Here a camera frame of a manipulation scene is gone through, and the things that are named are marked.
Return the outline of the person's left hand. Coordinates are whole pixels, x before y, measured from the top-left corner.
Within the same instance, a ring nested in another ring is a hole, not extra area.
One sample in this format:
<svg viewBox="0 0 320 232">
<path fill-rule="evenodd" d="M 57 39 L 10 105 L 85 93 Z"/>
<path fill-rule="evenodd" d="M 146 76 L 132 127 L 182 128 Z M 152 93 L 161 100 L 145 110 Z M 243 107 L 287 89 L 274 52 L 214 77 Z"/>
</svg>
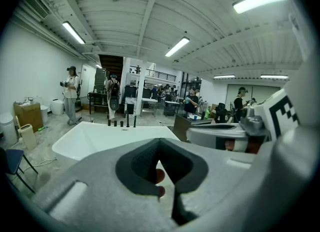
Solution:
<svg viewBox="0 0 320 232">
<path fill-rule="evenodd" d="M 162 182 L 165 178 L 165 173 L 162 169 L 156 169 L 156 179 L 155 179 L 155 185 L 158 188 L 158 198 L 161 198 L 165 194 L 165 188 L 161 185 L 159 185 L 160 182 Z"/>
</svg>

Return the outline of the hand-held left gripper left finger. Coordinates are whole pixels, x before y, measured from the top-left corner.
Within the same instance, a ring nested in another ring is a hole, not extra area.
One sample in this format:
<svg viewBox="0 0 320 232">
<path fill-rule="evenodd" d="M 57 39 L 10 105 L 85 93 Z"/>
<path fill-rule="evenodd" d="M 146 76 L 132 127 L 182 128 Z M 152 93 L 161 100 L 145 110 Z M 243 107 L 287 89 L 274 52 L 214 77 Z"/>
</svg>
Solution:
<svg viewBox="0 0 320 232">
<path fill-rule="evenodd" d="M 173 231 L 160 203 L 159 139 L 99 151 L 48 182 L 34 203 L 60 231 Z"/>
</svg>

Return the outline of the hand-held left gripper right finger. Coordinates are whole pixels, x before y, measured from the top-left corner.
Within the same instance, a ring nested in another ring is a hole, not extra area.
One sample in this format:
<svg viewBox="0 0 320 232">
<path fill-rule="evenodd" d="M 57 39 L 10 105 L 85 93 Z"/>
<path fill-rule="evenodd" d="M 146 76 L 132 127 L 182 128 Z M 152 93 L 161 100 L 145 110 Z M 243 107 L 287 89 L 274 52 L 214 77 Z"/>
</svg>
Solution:
<svg viewBox="0 0 320 232">
<path fill-rule="evenodd" d="M 263 231 L 281 218 L 277 143 L 250 155 L 158 139 L 156 153 L 174 184 L 160 231 Z"/>
</svg>

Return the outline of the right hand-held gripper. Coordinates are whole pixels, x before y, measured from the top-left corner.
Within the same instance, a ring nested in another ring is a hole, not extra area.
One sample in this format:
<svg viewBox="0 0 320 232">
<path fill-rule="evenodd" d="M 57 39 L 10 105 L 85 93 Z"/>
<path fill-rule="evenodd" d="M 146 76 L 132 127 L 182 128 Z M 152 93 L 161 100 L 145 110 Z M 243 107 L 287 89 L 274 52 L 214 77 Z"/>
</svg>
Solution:
<svg viewBox="0 0 320 232">
<path fill-rule="evenodd" d="M 233 151 L 246 151 L 248 135 L 266 136 L 268 141 L 276 141 L 300 124 L 295 108 L 284 89 L 275 92 L 261 103 L 244 108 L 240 118 L 239 124 L 191 126 L 186 131 L 187 140 L 199 146 L 226 150 L 226 139 L 234 139 Z"/>
</svg>

